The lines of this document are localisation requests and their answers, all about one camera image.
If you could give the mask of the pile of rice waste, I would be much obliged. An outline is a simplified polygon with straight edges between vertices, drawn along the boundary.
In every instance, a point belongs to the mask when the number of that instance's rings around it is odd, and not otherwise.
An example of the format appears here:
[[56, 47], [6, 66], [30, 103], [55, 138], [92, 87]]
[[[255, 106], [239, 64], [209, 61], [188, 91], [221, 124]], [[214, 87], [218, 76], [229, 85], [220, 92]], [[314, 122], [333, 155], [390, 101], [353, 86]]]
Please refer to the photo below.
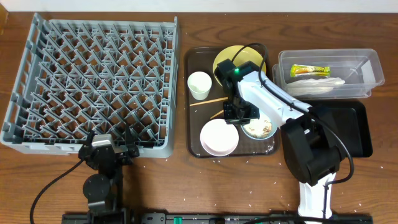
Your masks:
[[264, 139], [272, 131], [272, 123], [266, 116], [259, 119], [252, 119], [248, 124], [243, 125], [243, 130], [252, 138]]

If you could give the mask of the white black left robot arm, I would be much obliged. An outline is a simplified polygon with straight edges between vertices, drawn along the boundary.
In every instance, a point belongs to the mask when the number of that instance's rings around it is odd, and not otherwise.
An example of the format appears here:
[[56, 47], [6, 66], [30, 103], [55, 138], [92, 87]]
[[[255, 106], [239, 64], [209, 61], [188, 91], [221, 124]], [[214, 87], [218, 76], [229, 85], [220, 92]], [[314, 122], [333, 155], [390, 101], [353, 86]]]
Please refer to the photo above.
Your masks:
[[134, 212], [123, 205], [123, 167], [140, 155], [135, 140], [129, 128], [122, 146], [115, 145], [110, 134], [91, 131], [80, 148], [78, 157], [98, 172], [83, 184], [89, 223], [134, 223]]

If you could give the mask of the white paper cup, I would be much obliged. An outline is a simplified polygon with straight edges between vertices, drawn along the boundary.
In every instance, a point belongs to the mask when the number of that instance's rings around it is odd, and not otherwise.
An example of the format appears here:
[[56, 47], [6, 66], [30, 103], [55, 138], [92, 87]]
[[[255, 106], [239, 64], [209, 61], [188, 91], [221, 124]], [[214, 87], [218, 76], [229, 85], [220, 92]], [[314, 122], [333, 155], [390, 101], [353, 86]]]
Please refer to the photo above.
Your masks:
[[204, 100], [211, 90], [212, 79], [205, 72], [193, 72], [187, 80], [190, 93], [196, 100]]

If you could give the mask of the pink white bowl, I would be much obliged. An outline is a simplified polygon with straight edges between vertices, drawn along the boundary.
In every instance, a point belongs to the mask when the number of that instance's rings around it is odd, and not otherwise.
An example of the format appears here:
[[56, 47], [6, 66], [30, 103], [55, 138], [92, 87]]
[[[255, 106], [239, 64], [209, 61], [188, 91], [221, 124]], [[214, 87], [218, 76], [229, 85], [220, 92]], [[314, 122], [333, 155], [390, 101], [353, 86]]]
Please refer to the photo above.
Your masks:
[[238, 130], [234, 125], [226, 124], [223, 119], [213, 119], [202, 127], [200, 143], [212, 156], [227, 156], [238, 146]]

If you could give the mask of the white napkin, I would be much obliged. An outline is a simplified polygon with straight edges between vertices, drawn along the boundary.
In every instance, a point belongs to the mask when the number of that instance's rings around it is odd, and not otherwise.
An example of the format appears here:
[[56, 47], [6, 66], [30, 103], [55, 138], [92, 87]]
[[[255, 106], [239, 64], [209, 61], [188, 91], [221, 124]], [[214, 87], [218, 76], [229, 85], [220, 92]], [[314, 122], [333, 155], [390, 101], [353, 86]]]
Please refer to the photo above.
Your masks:
[[332, 91], [335, 87], [344, 85], [341, 78], [306, 79], [288, 83], [285, 91], [292, 96], [319, 95]]

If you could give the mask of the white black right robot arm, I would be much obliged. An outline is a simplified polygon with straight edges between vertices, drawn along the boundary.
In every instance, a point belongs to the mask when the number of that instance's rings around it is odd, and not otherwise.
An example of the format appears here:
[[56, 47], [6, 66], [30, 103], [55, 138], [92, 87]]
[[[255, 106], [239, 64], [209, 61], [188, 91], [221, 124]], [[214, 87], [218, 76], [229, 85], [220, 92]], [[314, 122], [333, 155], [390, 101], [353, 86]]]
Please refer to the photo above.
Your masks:
[[331, 218], [331, 186], [339, 182], [340, 162], [352, 159], [331, 111], [290, 96], [252, 61], [236, 66], [226, 59], [216, 66], [215, 77], [228, 96], [227, 124], [249, 124], [264, 113], [280, 129], [285, 162], [300, 182], [299, 215]]

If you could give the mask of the yellow green snack wrapper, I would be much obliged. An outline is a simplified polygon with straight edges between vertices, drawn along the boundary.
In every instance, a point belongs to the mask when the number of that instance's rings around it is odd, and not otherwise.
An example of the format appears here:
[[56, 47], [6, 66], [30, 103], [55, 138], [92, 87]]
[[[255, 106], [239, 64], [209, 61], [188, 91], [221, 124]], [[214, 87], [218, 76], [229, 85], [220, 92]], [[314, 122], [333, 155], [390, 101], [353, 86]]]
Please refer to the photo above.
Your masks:
[[318, 67], [311, 65], [293, 64], [290, 69], [290, 77], [301, 77], [306, 75], [329, 77], [330, 73], [330, 67]]

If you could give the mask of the light blue bowl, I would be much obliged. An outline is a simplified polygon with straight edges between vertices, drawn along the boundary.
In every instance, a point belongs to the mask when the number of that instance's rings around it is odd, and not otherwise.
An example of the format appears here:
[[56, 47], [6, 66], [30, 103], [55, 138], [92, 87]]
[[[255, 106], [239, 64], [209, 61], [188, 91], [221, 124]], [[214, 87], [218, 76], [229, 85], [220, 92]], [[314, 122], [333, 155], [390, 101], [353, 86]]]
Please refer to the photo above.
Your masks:
[[241, 129], [251, 139], [265, 140], [272, 137], [278, 127], [273, 124], [266, 114], [260, 111], [258, 119], [253, 118], [248, 124], [242, 124]]

